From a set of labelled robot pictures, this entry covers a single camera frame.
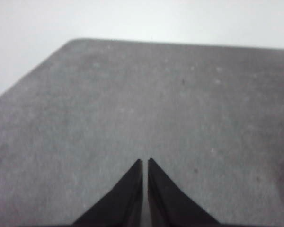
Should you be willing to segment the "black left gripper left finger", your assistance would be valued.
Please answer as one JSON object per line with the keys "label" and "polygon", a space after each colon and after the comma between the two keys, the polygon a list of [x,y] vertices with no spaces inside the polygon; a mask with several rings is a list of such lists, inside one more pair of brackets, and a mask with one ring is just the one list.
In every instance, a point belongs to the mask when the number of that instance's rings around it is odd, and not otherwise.
{"label": "black left gripper left finger", "polygon": [[138,225],[143,201],[143,165],[137,159],[116,185],[75,220],[75,225]]}

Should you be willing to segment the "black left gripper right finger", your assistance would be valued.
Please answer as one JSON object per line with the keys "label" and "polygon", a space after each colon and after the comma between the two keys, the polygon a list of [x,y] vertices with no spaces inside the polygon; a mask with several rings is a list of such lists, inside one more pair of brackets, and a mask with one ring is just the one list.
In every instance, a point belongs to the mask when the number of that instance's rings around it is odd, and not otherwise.
{"label": "black left gripper right finger", "polygon": [[153,158],[148,160],[148,190],[166,225],[220,224],[182,192]]}

